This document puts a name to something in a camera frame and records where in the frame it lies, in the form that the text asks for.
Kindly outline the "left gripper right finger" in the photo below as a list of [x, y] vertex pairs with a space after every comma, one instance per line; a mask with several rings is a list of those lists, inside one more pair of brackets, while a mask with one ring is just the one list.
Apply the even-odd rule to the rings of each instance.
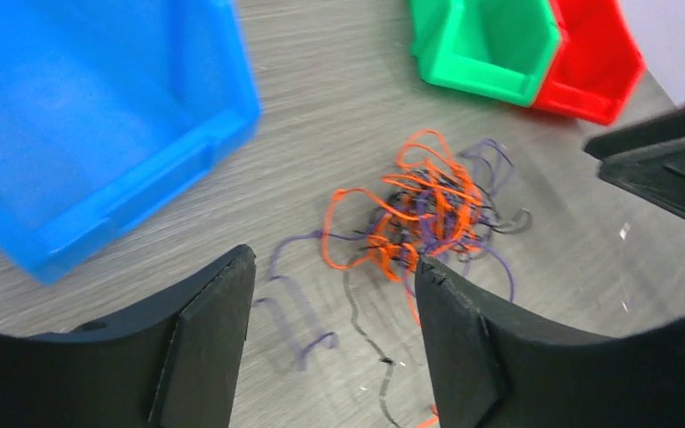
[[685, 317], [623, 338], [562, 325], [436, 259], [415, 288], [444, 427], [685, 427]]

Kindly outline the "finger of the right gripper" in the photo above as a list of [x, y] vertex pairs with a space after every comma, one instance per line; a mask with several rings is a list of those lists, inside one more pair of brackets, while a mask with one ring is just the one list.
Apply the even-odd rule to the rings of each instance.
[[685, 106], [594, 136], [598, 178], [685, 220]]

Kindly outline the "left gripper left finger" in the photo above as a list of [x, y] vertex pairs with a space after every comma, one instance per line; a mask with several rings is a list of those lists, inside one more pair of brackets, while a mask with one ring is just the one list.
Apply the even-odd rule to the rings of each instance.
[[0, 427], [226, 427], [252, 249], [67, 333], [0, 333]]

